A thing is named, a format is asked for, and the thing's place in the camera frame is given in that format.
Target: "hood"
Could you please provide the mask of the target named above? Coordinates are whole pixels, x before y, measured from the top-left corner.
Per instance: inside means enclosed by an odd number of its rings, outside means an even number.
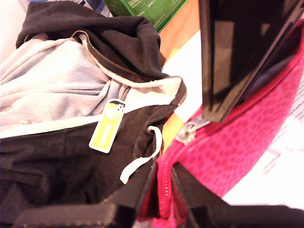
[[[70,1],[30,3],[16,47],[36,34],[50,39],[69,38],[85,32],[90,51],[98,61],[134,82],[162,79],[161,39],[145,17],[106,18]]]

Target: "white paper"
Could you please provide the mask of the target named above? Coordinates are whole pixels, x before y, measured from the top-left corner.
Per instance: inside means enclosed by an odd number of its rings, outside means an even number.
[[[175,113],[187,122],[202,104],[201,44],[198,31],[163,67],[170,76],[181,76],[187,87],[187,98]]]
[[[290,115],[253,169],[224,197],[231,205],[304,209],[304,76]]]

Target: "orange surface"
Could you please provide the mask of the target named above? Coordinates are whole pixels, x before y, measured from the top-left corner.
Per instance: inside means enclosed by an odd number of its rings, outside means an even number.
[[[168,60],[181,49],[200,29],[199,1],[188,0],[169,24],[160,32],[161,53]],[[173,113],[162,131],[164,152],[184,122]]]

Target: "pink polka dot fabric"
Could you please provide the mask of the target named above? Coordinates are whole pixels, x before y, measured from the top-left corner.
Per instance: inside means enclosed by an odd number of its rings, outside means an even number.
[[[296,31],[301,44],[293,60],[265,88],[236,107],[223,123],[197,131],[195,141],[173,141],[158,158],[160,219],[154,227],[176,227],[171,168],[180,162],[203,185],[224,196],[255,165],[287,118],[304,67],[304,21]],[[192,119],[201,115],[201,108]]]

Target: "bag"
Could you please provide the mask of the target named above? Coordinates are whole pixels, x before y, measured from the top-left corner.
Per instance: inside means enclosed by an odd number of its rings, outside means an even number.
[[[294,56],[267,86],[235,107],[222,123],[202,120],[200,108],[158,158],[158,196],[164,220],[157,220],[157,227],[176,226],[171,187],[175,163],[182,164],[202,185],[222,197],[268,148],[289,114],[303,74],[304,20],[290,35],[285,49],[293,50]]]

